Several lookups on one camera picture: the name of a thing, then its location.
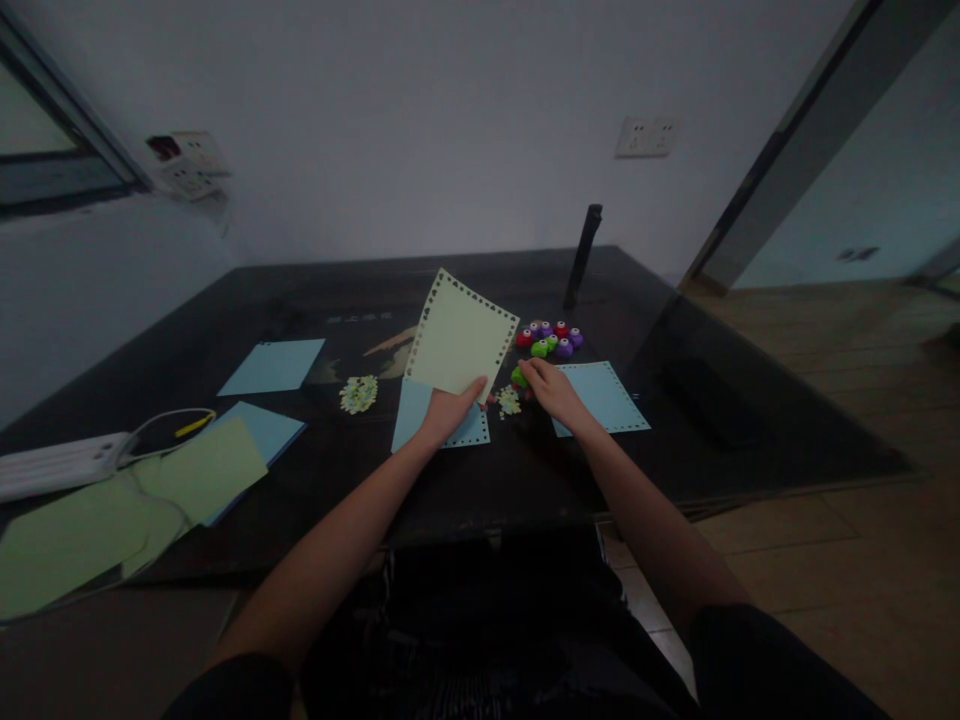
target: person's left hand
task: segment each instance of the person's left hand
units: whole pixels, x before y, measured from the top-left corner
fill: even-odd
[[[427,407],[427,416],[417,430],[417,435],[439,448],[460,427],[470,411],[470,406],[480,399],[480,393],[486,384],[486,377],[478,377],[462,395],[434,388],[430,405]]]

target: light blue paper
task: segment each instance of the light blue paper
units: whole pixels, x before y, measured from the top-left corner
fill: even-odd
[[[400,387],[400,408],[397,410],[397,424],[393,429],[393,446],[390,452],[394,453],[403,447],[420,429],[427,416],[432,392],[433,388],[429,385],[403,379]],[[487,414],[481,412],[480,406],[474,403],[470,406],[466,419],[443,447],[465,447],[488,442],[490,433],[487,429]]]
[[[260,343],[217,395],[299,389],[325,340]]]
[[[643,418],[623,383],[608,362],[583,363],[582,365],[557,365],[570,380],[573,389],[587,406],[587,410],[607,432],[631,432],[649,430],[650,424]],[[570,437],[571,433],[556,420],[553,429],[557,437]]]
[[[230,422],[235,417],[243,418],[243,423],[253,436],[253,442],[257,446],[260,457],[263,458],[264,465],[267,467],[270,467],[273,461],[280,457],[283,451],[290,447],[290,443],[296,440],[304,428],[307,427],[305,423],[299,420],[294,420],[285,415],[279,415],[275,412],[259,408],[256,405],[250,405],[249,403],[240,401],[203,432],[207,432],[207,430],[222,422]],[[237,495],[237,497],[204,520],[203,524],[206,527],[216,525],[217,521],[219,521],[244,494],[245,493],[240,493]]]

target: sleeve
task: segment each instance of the sleeve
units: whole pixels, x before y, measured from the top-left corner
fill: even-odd
[[[194,680],[163,715],[163,720],[228,717],[287,720],[293,676],[266,655],[225,660]]]
[[[755,607],[704,608],[690,646],[700,706],[710,717],[889,717]]]

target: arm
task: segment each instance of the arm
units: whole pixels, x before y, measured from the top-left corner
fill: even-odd
[[[211,668],[247,653],[296,672],[321,628],[356,584],[417,476],[483,391],[433,391],[416,435],[323,518],[267,576],[214,648]]]
[[[630,552],[684,643],[710,605],[751,603],[723,559],[584,407],[566,375],[539,358],[520,361],[540,404],[573,433]]]

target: window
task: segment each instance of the window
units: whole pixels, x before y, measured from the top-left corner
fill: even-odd
[[[0,215],[51,212],[145,189],[52,66],[0,15]]]

